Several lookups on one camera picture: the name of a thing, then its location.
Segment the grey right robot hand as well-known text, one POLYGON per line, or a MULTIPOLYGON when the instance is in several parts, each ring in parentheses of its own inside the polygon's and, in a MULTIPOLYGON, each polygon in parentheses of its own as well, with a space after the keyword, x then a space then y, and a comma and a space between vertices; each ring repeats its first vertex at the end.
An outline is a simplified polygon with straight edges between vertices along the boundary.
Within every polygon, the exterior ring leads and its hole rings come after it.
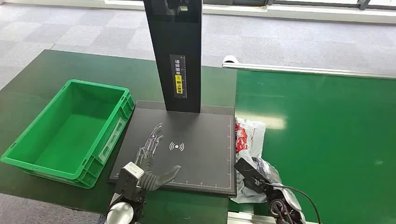
POLYGON ((278 171, 267 161, 262 158, 252 157, 253 167, 269 181, 269 183, 282 183, 278 171))

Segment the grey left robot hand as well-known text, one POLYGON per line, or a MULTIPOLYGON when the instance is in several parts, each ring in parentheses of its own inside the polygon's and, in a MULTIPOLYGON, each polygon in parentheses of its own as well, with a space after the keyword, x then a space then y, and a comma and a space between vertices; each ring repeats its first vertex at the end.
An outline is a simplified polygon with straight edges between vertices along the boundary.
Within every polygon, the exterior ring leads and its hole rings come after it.
POLYGON ((162 175, 157 175, 153 171, 155 152, 163 138, 163 136, 159 134, 162 126, 163 123, 161 122, 154 127, 144 145, 139 148, 134 162, 143 170, 143 174, 138 181, 138 186, 146 191, 157 190, 174 180, 181 169, 181 166, 175 165, 169 172, 162 175))

